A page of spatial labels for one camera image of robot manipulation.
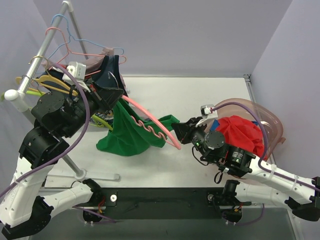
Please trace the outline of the lime green hanger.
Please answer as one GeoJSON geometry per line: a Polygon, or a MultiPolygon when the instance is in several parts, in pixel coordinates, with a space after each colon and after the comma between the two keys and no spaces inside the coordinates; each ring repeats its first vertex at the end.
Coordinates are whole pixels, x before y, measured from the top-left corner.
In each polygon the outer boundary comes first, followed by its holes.
{"type": "MultiPolygon", "coordinates": [[[[35,97],[41,97],[42,95],[45,94],[45,92],[42,92],[42,91],[37,92],[37,91],[33,91],[33,90],[27,90],[26,94],[31,95],[31,96],[35,96],[35,97]]],[[[89,125],[97,127],[97,128],[107,128],[110,131],[113,130],[113,127],[107,121],[105,121],[104,118],[99,117],[97,114],[93,114],[90,117],[89,125]]]]}

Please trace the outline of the red tank top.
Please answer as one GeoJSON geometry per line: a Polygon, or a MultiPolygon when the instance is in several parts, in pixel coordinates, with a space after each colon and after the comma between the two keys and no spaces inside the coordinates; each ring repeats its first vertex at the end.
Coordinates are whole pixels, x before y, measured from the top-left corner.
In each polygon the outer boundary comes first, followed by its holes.
{"type": "Polygon", "coordinates": [[[237,115],[222,117],[217,122],[215,130],[224,135],[227,144],[244,149],[258,157],[263,156],[263,134],[258,126],[237,115]]]}

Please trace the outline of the green tank top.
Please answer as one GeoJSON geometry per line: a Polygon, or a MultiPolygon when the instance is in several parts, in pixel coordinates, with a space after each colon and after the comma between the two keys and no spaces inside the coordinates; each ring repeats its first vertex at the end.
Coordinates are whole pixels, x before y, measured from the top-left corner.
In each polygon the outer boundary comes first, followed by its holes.
{"type": "Polygon", "coordinates": [[[113,130],[97,142],[96,148],[102,152],[124,157],[139,155],[150,147],[163,148],[166,141],[147,131],[148,127],[153,128],[156,134],[164,134],[152,120],[142,119],[121,98],[113,108],[113,130]]]}

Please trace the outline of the yellow plastic hanger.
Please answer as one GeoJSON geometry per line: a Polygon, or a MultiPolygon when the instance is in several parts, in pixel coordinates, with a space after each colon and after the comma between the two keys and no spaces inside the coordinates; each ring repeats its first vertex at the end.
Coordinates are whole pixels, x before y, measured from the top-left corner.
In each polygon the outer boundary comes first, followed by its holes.
{"type": "MultiPolygon", "coordinates": [[[[32,57],[31,61],[28,64],[31,64],[31,62],[36,58],[39,58],[39,59],[43,59],[44,58],[46,60],[46,62],[47,62],[47,65],[49,64],[49,61],[45,57],[43,57],[41,55],[36,55],[36,56],[32,57]]],[[[61,92],[61,93],[64,93],[64,94],[71,93],[71,96],[77,96],[78,95],[78,93],[75,90],[71,90],[71,87],[69,85],[67,85],[65,82],[63,82],[62,80],[50,75],[47,69],[45,71],[47,73],[46,75],[42,75],[42,76],[40,76],[38,78],[31,78],[31,82],[35,82],[35,83],[39,84],[41,87],[49,88],[51,90],[55,90],[55,91],[58,91],[58,92],[61,92]],[[62,87],[62,89],[57,88],[57,87],[55,87],[53,85],[46,84],[47,82],[49,82],[51,84],[57,84],[58,86],[62,87]]],[[[22,79],[23,79],[22,76],[18,76],[18,77],[15,78],[15,82],[17,84],[20,84],[22,79]]],[[[39,90],[35,90],[33,88],[31,90],[33,92],[38,91],[40,94],[42,94],[42,92],[39,91],[39,90]]]]}

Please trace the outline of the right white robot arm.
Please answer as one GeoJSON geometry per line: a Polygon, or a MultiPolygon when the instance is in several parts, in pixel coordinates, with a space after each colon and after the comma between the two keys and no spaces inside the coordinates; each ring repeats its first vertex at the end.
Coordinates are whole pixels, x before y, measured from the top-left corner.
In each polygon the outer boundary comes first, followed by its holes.
{"type": "Polygon", "coordinates": [[[251,152],[228,144],[221,132],[205,132],[205,127],[198,124],[200,120],[193,117],[171,125],[180,143],[192,144],[201,154],[201,161],[215,164],[223,173],[261,184],[227,181],[221,192],[225,203],[269,204],[291,210],[294,216],[306,221],[320,219],[319,177],[301,177],[267,163],[251,152]]]}

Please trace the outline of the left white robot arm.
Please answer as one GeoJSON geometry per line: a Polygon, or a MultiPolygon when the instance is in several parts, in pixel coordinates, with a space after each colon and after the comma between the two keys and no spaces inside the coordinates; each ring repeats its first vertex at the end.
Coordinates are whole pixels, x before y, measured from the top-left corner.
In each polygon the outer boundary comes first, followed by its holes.
{"type": "Polygon", "coordinates": [[[120,88],[91,84],[89,91],[80,90],[76,98],[57,91],[39,98],[31,110],[33,129],[20,146],[11,185],[1,194],[0,220],[6,239],[35,235],[59,213],[79,204],[95,206],[104,199],[92,179],[53,195],[41,196],[39,190],[57,161],[73,149],[66,138],[84,134],[91,116],[111,110],[122,95],[120,88]]]}

